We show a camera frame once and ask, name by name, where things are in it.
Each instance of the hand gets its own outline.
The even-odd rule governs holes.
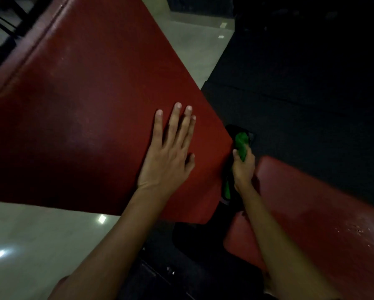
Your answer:
[[[187,106],[178,128],[180,110],[181,103],[178,102],[173,107],[164,141],[163,111],[156,111],[152,142],[137,181],[138,189],[149,189],[166,201],[188,178],[195,166],[194,154],[187,163],[186,159],[196,118],[191,116],[193,108]]]
[[[233,163],[233,175],[234,175],[234,187],[236,191],[241,194],[241,190],[250,186],[252,177],[255,171],[255,156],[252,154],[250,147],[246,146],[246,157],[245,161],[241,161],[237,150],[233,150],[234,163]]]

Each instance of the person's left arm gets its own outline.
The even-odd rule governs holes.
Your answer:
[[[132,196],[122,216],[79,267],[50,296],[50,300],[113,300],[169,197],[194,168],[187,152],[195,116],[187,106],[179,125],[176,103],[163,141],[163,112],[156,111],[151,145]]]

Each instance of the red backrest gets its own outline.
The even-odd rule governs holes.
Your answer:
[[[0,68],[0,201],[120,215],[177,101],[196,168],[162,217],[205,223],[232,141],[142,1],[54,0]]]
[[[374,299],[374,208],[270,157],[260,160],[256,176],[277,222],[344,298]],[[237,214],[224,247],[265,269],[249,226]]]

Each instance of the forearm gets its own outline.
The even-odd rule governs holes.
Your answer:
[[[155,192],[137,190],[122,216],[50,300],[113,300],[166,204]]]
[[[275,221],[252,185],[243,187],[241,195],[279,298],[339,299],[336,290]]]

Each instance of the person's left hand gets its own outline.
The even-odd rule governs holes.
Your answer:
[[[152,142],[145,157],[137,189],[148,189],[168,200],[188,178],[195,166],[194,154],[188,162],[187,152],[194,133],[196,118],[193,108],[187,106],[179,126],[181,103],[176,103],[170,117],[168,131],[163,140],[163,111],[155,113]]]

